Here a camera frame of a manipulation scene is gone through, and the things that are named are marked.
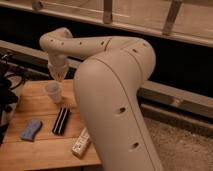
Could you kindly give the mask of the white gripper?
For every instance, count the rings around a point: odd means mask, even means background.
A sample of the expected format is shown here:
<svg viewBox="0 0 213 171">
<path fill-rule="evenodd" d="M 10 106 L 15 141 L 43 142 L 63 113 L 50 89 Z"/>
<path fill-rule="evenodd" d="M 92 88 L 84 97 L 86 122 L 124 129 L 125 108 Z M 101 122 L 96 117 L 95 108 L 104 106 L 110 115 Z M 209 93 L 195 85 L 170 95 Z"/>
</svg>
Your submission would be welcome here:
<svg viewBox="0 0 213 171">
<path fill-rule="evenodd" d="M 50 55 L 48 59 L 48 69 L 52 78 L 58 81 L 57 76 L 61 76 L 60 82 L 63 82 L 68 71 L 68 60 L 66 55 Z"/>
</svg>

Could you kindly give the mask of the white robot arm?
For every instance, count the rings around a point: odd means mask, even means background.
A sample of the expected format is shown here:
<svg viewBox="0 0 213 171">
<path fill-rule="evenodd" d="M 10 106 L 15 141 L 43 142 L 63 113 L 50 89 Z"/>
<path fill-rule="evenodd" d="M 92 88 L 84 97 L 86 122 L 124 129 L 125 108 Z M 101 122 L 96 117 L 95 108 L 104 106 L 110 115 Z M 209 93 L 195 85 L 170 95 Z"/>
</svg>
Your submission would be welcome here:
<svg viewBox="0 0 213 171">
<path fill-rule="evenodd" d="M 156 56 L 142 38 L 74 38 L 66 28 L 41 36 L 52 77 L 65 77 L 67 58 L 82 61 L 73 80 L 74 95 L 105 171 L 163 171 L 137 102 L 152 74 Z"/>
</svg>

